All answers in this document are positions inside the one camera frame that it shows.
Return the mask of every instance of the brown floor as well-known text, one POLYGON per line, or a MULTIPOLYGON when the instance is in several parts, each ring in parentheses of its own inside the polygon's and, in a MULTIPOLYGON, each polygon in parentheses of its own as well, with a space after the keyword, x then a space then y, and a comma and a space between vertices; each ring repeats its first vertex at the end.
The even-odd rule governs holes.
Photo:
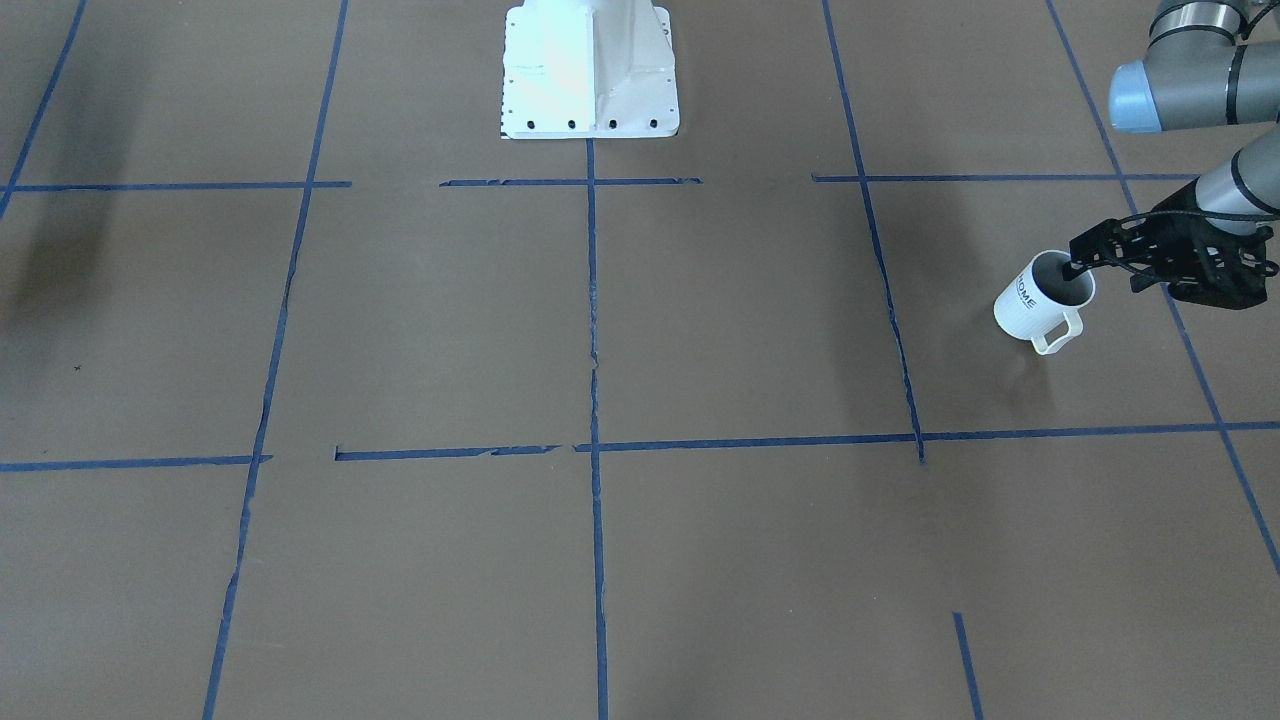
POLYGON ((594 145, 513 4, 0 3, 0 717, 1280 716, 1280 304, 991 318, 1258 135, 1100 133, 1155 3, 666 0, 594 145))

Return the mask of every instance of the blue joint cap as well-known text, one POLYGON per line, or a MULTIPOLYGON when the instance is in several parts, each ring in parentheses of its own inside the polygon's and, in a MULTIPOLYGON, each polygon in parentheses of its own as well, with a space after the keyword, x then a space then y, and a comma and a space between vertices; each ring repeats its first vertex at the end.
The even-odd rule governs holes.
POLYGON ((1116 68, 1111 78, 1111 127, 1120 132, 1161 132, 1156 97, 1142 60, 1116 68))

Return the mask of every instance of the floor square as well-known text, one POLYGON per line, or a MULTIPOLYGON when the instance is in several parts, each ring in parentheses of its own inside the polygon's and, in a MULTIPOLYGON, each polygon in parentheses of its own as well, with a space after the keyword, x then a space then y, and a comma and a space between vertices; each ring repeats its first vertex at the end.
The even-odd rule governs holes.
POLYGON ((901 447, 607 454, 611 716, 966 717, 901 447))
POLYGON ((18 163, 31 119, 76 17, 76 0, 15 0, 0 5, 0 172, 18 163))
MULTIPOLYGON (((1280 534, 1280 443, 1276 442, 1277 439, 1280 437, 1270 430, 1236 430, 1231 433, 1231 443, 1235 446, 1245 477, 1249 478, 1249 489, 1253 491, 1258 512, 1262 514, 1262 521, 1266 523, 1272 542, 1280 539, 1276 537, 1280 534)), ((1280 568, 1276 568, 1276 573, 1280 573, 1280 568)))
POLYGON ((268 464, 218 716, 595 717, 589 479, 570 450, 268 464))
POLYGON ((837 0, 832 18, 868 173, 1114 172, 1044 5, 837 0))
POLYGON ((1274 717, 1276 571, 1216 433, 931 446, 991 717, 1274 717))
POLYGON ((338 5, 90 3, 22 182, 305 179, 338 5))
POLYGON ((5 475, 0 715, 200 717, 244 468, 5 475))
POLYGON ((503 28, 518 4, 352 3, 320 177, 412 190, 585 178, 581 142, 502 137, 503 28))
POLYGON ((0 461, 243 455, 298 192, 18 193, 0 461))
POLYGON ((604 439, 911 432, 856 186, 599 195, 604 439))
POLYGON ((328 191, 311 209, 271 452, 589 439, 586 191, 328 191))

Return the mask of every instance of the white metal pedestal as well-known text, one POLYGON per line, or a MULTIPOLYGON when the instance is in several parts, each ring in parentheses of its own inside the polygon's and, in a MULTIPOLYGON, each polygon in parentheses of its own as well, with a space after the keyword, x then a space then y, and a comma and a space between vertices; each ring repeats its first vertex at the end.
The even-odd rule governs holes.
POLYGON ((502 135, 669 137, 671 14, 652 0, 525 0, 507 13, 502 135))

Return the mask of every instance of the metal ring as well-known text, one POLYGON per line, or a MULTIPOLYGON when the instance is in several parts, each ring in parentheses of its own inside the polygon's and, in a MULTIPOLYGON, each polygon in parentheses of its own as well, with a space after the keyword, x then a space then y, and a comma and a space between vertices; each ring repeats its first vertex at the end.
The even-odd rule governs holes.
POLYGON ((1217 28, 1233 38, 1240 31, 1240 13, 1225 3, 1188 3, 1161 15, 1151 26, 1151 37, 1158 40, 1170 31, 1184 27, 1217 28))

